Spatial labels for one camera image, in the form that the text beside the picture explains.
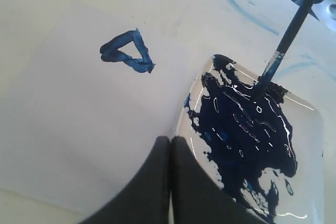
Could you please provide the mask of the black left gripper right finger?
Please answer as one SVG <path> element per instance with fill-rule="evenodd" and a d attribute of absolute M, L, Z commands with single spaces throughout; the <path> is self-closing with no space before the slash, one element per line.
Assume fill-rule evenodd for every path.
<path fill-rule="evenodd" d="M 217 187 L 181 136 L 171 140 L 170 167 L 174 223 L 263 223 Z"/>

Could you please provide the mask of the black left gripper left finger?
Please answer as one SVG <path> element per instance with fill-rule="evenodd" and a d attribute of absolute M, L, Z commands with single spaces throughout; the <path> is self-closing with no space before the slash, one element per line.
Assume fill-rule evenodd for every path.
<path fill-rule="evenodd" d="M 168 223 L 170 140 L 156 138 L 131 181 L 105 206 L 82 223 Z"/>

